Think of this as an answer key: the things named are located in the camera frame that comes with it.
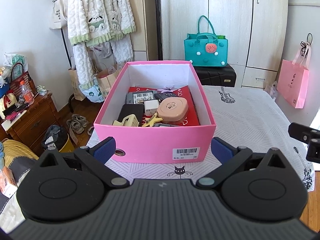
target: black storage box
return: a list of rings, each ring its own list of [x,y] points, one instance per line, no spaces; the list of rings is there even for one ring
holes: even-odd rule
[[[225,67],[194,67],[203,86],[235,87],[236,72],[227,64]]]

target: metal grommet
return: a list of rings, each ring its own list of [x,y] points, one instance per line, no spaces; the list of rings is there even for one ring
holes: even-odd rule
[[[211,186],[214,184],[214,179],[204,177],[204,178],[199,179],[198,182],[203,186]]]
[[[125,178],[113,178],[111,180],[111,183],[112,185],[115,185],[115,186],[123,186],[125,184],[127,184],[127,180]]]
[[[125,151],[121,150],[121,149],[116,149],[115,151],[115,155],[118,156],[125,156]]]

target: pink shoebox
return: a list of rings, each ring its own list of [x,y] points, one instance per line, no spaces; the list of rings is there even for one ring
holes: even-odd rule
[[[126,102],[129,87],[180,88],[189,86],[200,126],[180,127],[122,127],[112,126]],[[128,62],[95,122],[100,140],[112,136],[116,148],[124,156],[113,159],[129,163],[187,163],[201,162],[210,146],[216,128],[207,98],[196,71],[188,61]]]

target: trash bin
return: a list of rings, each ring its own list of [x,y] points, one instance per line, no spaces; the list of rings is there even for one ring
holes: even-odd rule
[[[70,137],[68,135],[68,140],[65,143],[65,145],[59,150],[59,152],[61,153],[71,153],[75,150],[75,148],[73,147],[73,144],[70,140]]]
[[[67,130],[63,126],[58,125],[51,125],[47,129],[41,146],[44,150],[48,149],[48,147],[55,147],[61,152],[71,152],[74,150]]]

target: shoe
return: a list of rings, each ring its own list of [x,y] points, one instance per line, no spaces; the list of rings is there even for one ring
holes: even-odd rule
[[[92,133],[93,133],[93,130],[94,130],[94,126],[91,126],[89,129],[88,129],[88,131],[87,131],[87,133],[88,133],[88,135],[92,135]]]
[[[81,116],[79,114],[73,114],[71,116],[71,119],[77,120],[82,125],[83,128],[86,128],[87,125],[89,124],[89,121],[84,116]]]
[[[82,127],[81,123],[75,119],[67,120],[67,126],[68,126],[68,129],[71,128],[71,130],[73,130],[77,134],[81,134],[84,131],[84,128]]]

